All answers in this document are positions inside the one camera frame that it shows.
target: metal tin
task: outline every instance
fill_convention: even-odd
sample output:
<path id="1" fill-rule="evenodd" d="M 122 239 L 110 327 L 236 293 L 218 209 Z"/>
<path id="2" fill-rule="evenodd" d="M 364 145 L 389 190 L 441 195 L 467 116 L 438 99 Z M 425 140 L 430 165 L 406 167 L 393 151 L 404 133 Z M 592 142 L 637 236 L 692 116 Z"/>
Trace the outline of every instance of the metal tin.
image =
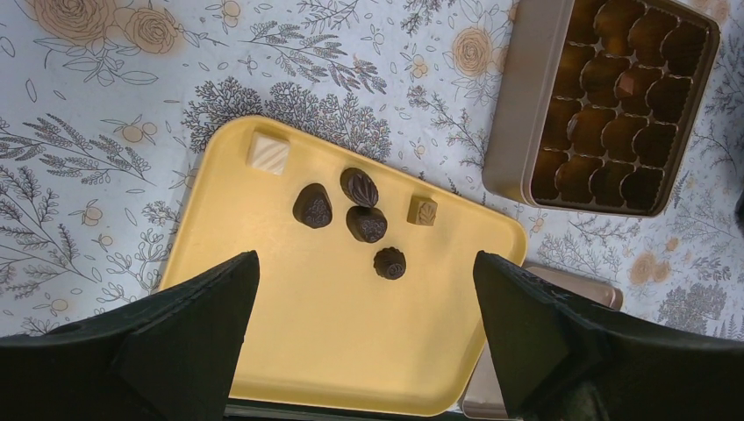
<path id="1" fill-rule="evenodd" d="M 672 0 L 522 0 L 483 184 L 522 203 L 652 217 L 720 45 Z"/>
<path id="2" fill-rule="evenodd" d="M 619 310 L 623 305 L 622 291 L 607 283 L 530 263 L 525 264 L 525 269 L 554 285 L 614 310 Z M 509 419 L 504 407 L 504 400 L 501 397 L 501 388 L 498 385 L 488 344 L 483 349 L 483 354 L 481 354 L 476 369 L 470 377 L 470 383 L 462 396 L 460 407 L 462 413 L 468 418 Z"/>

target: table surface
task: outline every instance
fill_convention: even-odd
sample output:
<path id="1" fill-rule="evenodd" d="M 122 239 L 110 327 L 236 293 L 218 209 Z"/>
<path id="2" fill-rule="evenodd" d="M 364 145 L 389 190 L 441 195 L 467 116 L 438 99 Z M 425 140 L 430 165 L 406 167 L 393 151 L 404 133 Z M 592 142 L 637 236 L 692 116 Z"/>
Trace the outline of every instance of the table surface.
<path id="1" fill-rule="evenodd" d="M 262 114 L 516 218 L 528 260 L 611 282 L 629 314 L 744 339 L 744 2 L 691 2 L 723 45 L 650 219 L 483 188 L 512 0 L 2 2 L 0 334 L 153 293 L 210 136 Z"/>

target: chocolate with leaf design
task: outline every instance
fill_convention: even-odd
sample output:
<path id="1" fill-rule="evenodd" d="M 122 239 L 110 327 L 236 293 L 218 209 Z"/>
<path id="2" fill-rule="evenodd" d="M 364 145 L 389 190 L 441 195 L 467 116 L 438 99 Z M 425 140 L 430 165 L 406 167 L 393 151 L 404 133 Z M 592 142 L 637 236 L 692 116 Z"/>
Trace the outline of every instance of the chocolate with leaf design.
<path id="1" fill-rule="evenodd" d="M 405 255 L 395 247 L 380 250 L 375 255 L 375 271 L 385 279 L 400 278 L 405 273 Z"/>
<path id="2" fill-rule="evenodd" d="M 352 202 L 365 208 L 374 208 L 380 198 L 375 183 L 359 168 L 347 168 L 341 173 L 341 189 Z"/>
<path id="3" fill-rule="evenodd" d="M 326 188 L 315 182 L 302 189 L 292 208 L 292 214 L 297 221 L 312 229 L 331 224 L 333 212 Z"/>
<path id="4" fill-rule="evenodd" d="M 408 209 L 408 222 L 414 225 L 434 225 L 437 218 L 437 203 L 424 197 L 412 197 Z"/>
<path id="5" fill-rule="evenodd" d="M 376 243 L 388 231 L 388 220 L 377 208 L 355 206 L 347 212 L 347 226 L 358 241 Z"/>

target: round chocolate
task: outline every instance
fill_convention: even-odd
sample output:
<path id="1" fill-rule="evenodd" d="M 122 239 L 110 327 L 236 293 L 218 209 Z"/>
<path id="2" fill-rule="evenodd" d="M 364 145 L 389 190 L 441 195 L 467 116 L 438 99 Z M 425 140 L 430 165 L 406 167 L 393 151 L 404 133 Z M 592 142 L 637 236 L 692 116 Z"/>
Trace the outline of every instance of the round chocolate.
<path id="1" fill-rule="evenodd" d="M 347 226 L 355 239 L 376 243 L 388 231 L 388 220 L 377 208 L 355 206 L 347 212 Z"/>
<path id="2" fill-rule="evenodd" d="M 310 228 L 322 228 L 331 224 L 333 212 L 326 188 L 318 183 L 302 189 L 292 208 L 295 219 Z"/>
<path id="3" fill-rule="evenodd" d="M 347 168 L 341 173 L 341 189 L 352 202 L 366 208 L 374 208 L 379 199 L 377 186 L 359 168 Z"/>
<path id="4" fill-rule="evenodd" d="M 375 255 L 375 271 L 385 279 L 396 280 L 405 273 L 405 256 L 395 247 L 384 248 Z"/>

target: oval chocolate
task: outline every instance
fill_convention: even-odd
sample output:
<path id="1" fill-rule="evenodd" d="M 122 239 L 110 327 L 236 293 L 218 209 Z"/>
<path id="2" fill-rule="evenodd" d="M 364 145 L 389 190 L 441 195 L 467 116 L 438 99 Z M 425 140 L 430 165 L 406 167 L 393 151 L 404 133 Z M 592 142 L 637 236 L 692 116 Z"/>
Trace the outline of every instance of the oval chocolate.
<path id="1" fill-rule="evenodd" d="M 374 208 L 379 200 L 377 186 L 359 168 L 347 168 L 341 173 L 341 189 L 349 200 L 366 208 Z"/>

